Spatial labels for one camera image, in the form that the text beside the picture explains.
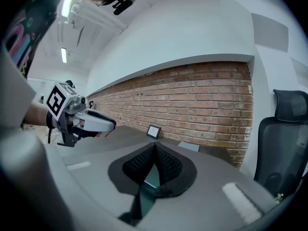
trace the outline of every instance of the black mesh cushion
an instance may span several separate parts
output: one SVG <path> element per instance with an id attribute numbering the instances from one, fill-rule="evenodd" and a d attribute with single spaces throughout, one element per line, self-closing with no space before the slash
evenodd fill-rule
<path id="1" fill-rule="evenodd" d="M 277 97 L 275 118 L 282 121 L 308 120 L 308 94 L 300 90 L 273 90 Z"/>
<path id="2" fill-rule="evenodd" d="M 255 180 L 274 197 L 292 194 L 308 161 L 308 121 L 261 121 Z"/>
<path id="3" fill-rule="evenodd" d="M 197 169 L 189 158 L 161 143 L 149 143 L 113 161 L 108 168 L 108 175 L 119 192 L 136 196 L 154 164 L 160 181 L 155 198 L 182 194 L 197 176 Z"/>

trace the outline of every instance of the white wall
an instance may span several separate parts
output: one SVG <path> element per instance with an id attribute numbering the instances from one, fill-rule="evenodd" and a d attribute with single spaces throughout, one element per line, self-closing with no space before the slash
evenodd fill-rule
<path id="1" fill-rule="evenodd" d="M 35 91 L 37 91 L 35 88 L 38 83 L 45 84 L 44 99 L 47 98 L 55 81 L 65 82 L 69 79 L 74 83 L 76 92 L 85 95 L 88 75 L 88 70 L 69 66 L 47 57 L 43 48 L 39 46 L 28 73 L 28 82 Z"/>
<path id="2" fill-rule="evenodd" d="M 261 120 L 274 116 L 276 101 L 273 89 L 308 89 L 297 82 L 294 61 L 308 66 L 308 41 L 292 13 L 279 0 L 221 0 L 224 15 L 237 35 L 253 47 L 254 60 L 249 63 L 254 90 L 254 116 L 249 147 L 240 171 L 254 177 L 257 166 L 257 134 Z M 254 44 L 254 25 L 251 13 L 273 19 L 288 27 L 287 52 Z"/>
<path id="3" fill-rule="evenodd" d="M 251 58 L 251 50 L 223 20 L 219 0 L 167 0 L 138 16 L 101 53 L 87 94 L 166 67 Z"/>

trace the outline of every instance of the white device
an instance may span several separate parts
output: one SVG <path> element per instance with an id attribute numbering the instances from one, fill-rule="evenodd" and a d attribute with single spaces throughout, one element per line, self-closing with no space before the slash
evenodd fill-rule
<path id="1" fill-rule="evenodd" d="M 78 95 L 67 83 L 56 82 L 46 101 L 49 112 L 58 122 L 63 143 L 74 147 L 78 140 L 95 137 L 98 132 L 110 132 L 116 128 L 116 122 L 86 107 L 86 98 Z M 67 124 L 68 116 L 73 124 Z"/>

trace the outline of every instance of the chair headrest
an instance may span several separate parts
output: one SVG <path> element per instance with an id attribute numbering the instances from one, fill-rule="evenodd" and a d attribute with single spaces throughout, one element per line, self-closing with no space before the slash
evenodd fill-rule
<path id="1" fill-rule="evenodd" d="M 277 97 L 275 118 L 281 121 L 308 120 L 308 94 L 301 90 L 273 90 Z"/>

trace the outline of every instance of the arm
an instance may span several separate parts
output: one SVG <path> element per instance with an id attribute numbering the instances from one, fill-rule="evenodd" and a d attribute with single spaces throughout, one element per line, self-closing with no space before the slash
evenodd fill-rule
<path id="1" fill-rule="evenodd" d="M 47 126 L 47 113 L 48 109 L 45 105 L 37 102 L 32 102 L 24 117 L 24 123 L 36 126 Z"/>

